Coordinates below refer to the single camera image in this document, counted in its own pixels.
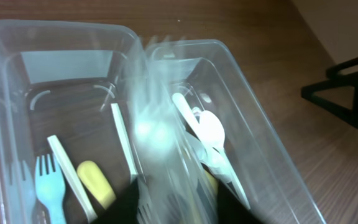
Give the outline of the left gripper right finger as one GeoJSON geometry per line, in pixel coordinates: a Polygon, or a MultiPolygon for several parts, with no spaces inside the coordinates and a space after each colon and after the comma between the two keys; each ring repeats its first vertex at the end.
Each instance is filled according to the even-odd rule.
{"type": "Polygon", "coordinates": [[[262,224],[262,222],[246,209],[223,182],[218,182],[218,224],[262,224]]]}

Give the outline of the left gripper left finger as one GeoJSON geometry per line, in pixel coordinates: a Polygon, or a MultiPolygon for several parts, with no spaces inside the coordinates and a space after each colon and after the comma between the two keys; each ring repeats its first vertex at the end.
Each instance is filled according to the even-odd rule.
{"type": "Polygon", "coordinates": [[[138,224],[139,181],[135,179],[91,224],[138,224]]]}

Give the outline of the white plastic fork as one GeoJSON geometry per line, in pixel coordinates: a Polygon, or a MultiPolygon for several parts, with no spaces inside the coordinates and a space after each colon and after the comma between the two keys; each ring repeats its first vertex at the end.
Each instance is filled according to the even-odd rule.
{"type": "Polygon", "coordinates": [[[122,117],[119,105],[117,103],[111,103],[111,111],[114,118],[115,126],[119,136],[119,140],[126,158],[127,165],[129,167],[129,172],[131,175],[131,182],[137,179],[139,186],[139,202],[138,202],[138,212],[137,220],[141,224],[150,223],[150,197],[149,191],[146,184],[139,178],[139,173],[135,164],[135,160],[132,154],[131,144],[129,141],[128,133],[122,117]]]}
{"type": "Polygon", "coordinates": [[[69,183],[73,193],[79,201],[88,223],[91,223],[97,219],[98,216],[93,209],[93,206],[86,194],[86,191],[76,173],[73,164],[71,163],[70,158],[68,157],[64,147],[56,135],[49,136],[47,141],[61,167],[64,176],[66,177],[67,182],[69,183]]]}

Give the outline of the yellow plastic fork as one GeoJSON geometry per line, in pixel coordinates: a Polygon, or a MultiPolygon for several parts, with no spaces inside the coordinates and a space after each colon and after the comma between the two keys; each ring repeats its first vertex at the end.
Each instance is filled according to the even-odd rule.
{"type": "Polygon", "coordinates": [[[107,210],[115,201],[116,194],[99,166],[93,161],[84,161],[76,172],[91,195],[107,210]]]}

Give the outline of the white plastic spoon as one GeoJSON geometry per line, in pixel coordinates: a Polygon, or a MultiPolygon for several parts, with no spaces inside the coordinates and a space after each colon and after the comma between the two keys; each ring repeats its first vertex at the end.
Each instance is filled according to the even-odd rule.
{"type": "MultiPolygon", "coordinates": [[[[188,125],[196,134],[196,137],[201,141],[204,147],[206,149],[208,148],[214,149],[206,140],[206,131],[203,131],[202,127],[200,126],[200,117],[199,120],[196,119],[196,116],[193,114],[188,102],[185,100],[185,97],[181,93],[174,93],[172,95],[172,100],[175,106],[177,107],[177,109],[179,110],[180,114],[183,116],[185,121],[188,123],[188,125]]],[[[226,179],[225,176],[218,175],[218,177],[223,182],[225,182],[226,179]]]]}

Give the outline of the light blue plastic fork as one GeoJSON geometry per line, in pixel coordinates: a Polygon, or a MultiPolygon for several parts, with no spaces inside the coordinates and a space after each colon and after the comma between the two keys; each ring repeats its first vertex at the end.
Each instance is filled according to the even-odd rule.
{"type": "Polygon", "coordinates": [[[38,156],[35,163],[35,191],[47,208],[51,224],[66,224],[63,201],[66,187],[55,155],[38,156]]]}

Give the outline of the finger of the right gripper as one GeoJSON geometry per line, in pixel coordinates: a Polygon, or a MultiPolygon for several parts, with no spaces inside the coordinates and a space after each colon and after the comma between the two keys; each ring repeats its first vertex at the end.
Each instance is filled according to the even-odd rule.
{"type": "Polygon", "coordinates": [[[301,97],[358,129],[358,69],[341,73],[357,65],[358,57],[328,68],[326,80],[304,86],[301,97]]]}

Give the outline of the yellow plastic spoon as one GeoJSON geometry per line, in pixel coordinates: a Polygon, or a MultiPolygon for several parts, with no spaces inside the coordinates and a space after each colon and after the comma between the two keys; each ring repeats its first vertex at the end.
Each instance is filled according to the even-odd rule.
{"type": "Polygon", "coordinates": [[[211,175],[207,170],[204,170],[203,180],[208,188],[208,190],[215,197],[218,195],[218,181],[217,179],[211,175]]]}

